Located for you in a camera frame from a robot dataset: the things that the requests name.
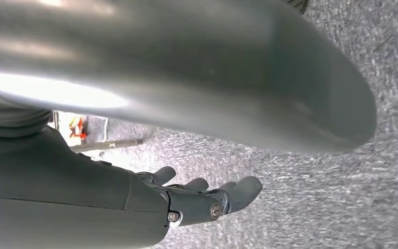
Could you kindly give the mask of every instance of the orange object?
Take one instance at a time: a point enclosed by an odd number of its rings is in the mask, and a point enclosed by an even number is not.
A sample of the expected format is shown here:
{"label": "orange object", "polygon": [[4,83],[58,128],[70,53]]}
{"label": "orange object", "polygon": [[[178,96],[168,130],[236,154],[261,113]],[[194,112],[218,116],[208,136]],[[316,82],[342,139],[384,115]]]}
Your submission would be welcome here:
{"label": "orange object", "polygon": [[71,135],[69,137],[79,137],[84,140],[87,135],[84,132],[83,128],[83,118],[81,117],[74,117],[69,124],[69,128],[71,129]]}

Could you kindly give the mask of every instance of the screw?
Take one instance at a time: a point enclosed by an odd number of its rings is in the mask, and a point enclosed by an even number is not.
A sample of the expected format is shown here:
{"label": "screw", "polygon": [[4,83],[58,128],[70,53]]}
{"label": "screw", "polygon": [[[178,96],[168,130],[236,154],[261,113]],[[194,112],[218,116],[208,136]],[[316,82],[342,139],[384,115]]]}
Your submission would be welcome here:
{"label": "screw", "polygon": [[210,215],[212,219],[217,219],[222,214],[222,210],[220,209],[220,204],[215,203],[211,206]]}
{"label": "screw", "polygon": [[168,213],[168,221],[169,222],[177,222],[179,220],[179,214],[175,212]]}

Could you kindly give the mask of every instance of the shiny gray surface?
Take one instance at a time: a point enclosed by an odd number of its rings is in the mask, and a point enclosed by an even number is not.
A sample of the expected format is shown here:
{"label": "shiny gray surface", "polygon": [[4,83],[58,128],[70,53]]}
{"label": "shiny gray surface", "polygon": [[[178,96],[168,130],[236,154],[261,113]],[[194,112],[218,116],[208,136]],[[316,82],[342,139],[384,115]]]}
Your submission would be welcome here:
{"label": "shiny gray surface", "polygon": [[280,1],[0,0],[0,96],[290,151],[376,123],[358,71]]}

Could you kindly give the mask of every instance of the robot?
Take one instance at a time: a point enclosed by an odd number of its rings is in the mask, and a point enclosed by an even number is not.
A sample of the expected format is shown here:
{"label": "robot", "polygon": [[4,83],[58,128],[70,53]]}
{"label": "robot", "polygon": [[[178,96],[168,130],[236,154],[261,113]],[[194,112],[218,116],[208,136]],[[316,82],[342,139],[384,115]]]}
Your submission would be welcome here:
{"label": "robot", "polygon": [[280,1],[0,0],[0,249],[152,246],[262,190],[92,161],[51,110],[303,153],[353,150],[376,126],[360,73]]}

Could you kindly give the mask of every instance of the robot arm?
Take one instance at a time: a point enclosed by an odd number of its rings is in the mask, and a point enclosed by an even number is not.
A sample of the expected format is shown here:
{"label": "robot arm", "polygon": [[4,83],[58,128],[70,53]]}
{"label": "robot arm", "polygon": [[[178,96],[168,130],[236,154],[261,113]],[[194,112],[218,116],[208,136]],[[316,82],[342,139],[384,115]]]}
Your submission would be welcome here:
{"label": "robot arm", "polygon": [[71,152],[58,131],[0,138],[0,249],[142,248],[169,227],[212,222],[248,206],[255,177],[208,191],[204,179],[162,186],[170,167],[133,173]]}

